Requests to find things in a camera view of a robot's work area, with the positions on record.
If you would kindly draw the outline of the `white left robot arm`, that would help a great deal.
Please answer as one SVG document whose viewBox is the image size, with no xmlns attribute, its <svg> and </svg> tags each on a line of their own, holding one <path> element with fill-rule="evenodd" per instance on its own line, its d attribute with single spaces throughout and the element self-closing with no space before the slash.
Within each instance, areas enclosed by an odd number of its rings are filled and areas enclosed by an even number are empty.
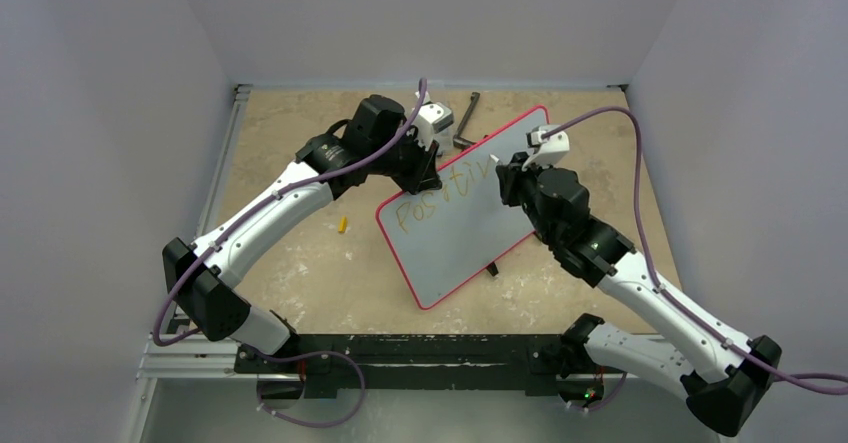
<svg viewBox="0 0 848 443">
<path fill-rule="evenodd" d="M 310 138 L 276 180 L 225 223 L 190 243 L 171 240 L 162 251 L 166 302 L 209 340 L 233 339 L 259 353 L 272 371 L 292 368 L 295 330 L 249 303 L 237 286 L 299 223 L 371 175 L 409 194 L 439 189 L 438 144 L 422 115 L 431 104 L 424 89 L 411 111 L 383 95 L 362 99 L 352 117 Z"/>
</svg>

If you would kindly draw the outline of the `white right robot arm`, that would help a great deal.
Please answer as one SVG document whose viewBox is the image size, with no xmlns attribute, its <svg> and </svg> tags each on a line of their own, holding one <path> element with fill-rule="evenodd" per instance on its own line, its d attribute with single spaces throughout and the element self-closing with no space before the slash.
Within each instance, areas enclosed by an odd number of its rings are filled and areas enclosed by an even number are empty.
<svg viewBox="0 0 848 443">
<path fill-rule="evenodd" d="M 571 276 L 624 304 L 663 337 L 652 341 L 584 314 L 563 335 L 561 355 L 576 370 L 611 366 L 682 399 L 701 423 L 737 436 L 775 378 L 782 356 L 770 337 L 750 337 L 698 306 L 657 272 L 613 226 L 593 216 L 589 191 L 571 170 L 498 163 L 501 201 L 527 216 Z"/>
</svg>

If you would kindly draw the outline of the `red framed whiteboard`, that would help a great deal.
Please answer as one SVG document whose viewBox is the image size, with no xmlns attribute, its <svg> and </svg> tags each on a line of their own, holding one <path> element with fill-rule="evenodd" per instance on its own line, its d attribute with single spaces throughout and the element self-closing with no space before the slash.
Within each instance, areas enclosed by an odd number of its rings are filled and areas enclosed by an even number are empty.
<svg viewBox="0 0 848 443">
<path fill-rule="evenodd" d="M 429 310 L 530 237 L 518 208 L 502 204 L 495 163 L 527 148 L 526 134 L 549 122 L 537 105 L 438 169 L 442 188 L 398 193 L 375 219 L 416 305 Z"/>
</svg>

